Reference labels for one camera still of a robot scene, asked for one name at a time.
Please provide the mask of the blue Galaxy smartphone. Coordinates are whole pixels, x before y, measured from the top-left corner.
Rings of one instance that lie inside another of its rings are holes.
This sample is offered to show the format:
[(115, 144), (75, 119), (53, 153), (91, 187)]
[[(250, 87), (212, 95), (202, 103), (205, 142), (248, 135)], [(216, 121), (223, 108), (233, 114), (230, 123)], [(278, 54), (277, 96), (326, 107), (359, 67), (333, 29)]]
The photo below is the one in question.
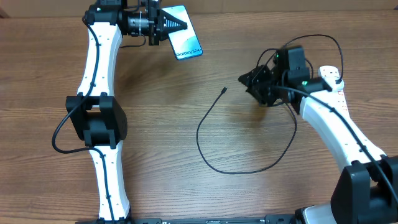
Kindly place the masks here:
[(169, 41), (174, 50), (176, 59), (184, 60), (201, 56), (203, 51), (186, 7), (184, 5), (178, 5), (165, 7), (162, 10), (187, 23), (187, 29), (169, 34)]

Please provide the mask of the white power strip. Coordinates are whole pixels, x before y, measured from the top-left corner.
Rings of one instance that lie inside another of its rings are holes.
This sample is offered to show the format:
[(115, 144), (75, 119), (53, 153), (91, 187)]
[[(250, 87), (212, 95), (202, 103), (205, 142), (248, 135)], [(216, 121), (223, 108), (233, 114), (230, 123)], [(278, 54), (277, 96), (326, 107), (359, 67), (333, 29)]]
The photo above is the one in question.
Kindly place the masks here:
[(327, 82), (332, 88), (331, 99), (332, 105), (343, 115), (349, 117), (348, 106), (344, 94), (344, 81), (336, 83), (340, 79), (338, 69), (331, 65), (324, 65), (318, 69), (318, 75)]

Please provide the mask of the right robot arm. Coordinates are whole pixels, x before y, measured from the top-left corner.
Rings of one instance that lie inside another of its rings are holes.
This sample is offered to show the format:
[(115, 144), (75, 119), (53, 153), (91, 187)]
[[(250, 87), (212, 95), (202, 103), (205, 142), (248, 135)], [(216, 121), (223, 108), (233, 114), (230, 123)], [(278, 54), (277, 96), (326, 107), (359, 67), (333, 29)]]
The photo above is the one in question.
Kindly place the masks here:
[(397, 222), (397, 158), (373, 144), (351, 119), (337, 69), (313, 67), (301, 46), (276, 49), (273, 67), (256, 65), (238, 80), (261, 106), (291, 105), (329, 149), (340, 178), (329, 202), (279, 216), (284, 223)]

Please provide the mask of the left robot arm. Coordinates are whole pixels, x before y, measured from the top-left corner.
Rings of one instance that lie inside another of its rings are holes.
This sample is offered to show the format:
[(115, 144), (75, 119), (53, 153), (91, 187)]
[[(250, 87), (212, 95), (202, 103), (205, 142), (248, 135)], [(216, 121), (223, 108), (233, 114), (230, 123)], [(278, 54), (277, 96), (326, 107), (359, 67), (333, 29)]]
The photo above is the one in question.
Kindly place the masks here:
[(182, 44), (193, 32), (183, 5), (162, 8), (159, 1), (96, 1), (83, 16), (88, 28), (86, 67), (76, 95), (66, 99), (67, 117), (94, 163), (99, 192), (95, 223), (132, 223), (124, 187), (122, 149), (127, 116), (114, 95), (116, 58), (125, 35), (158, 45), (176, 39)]

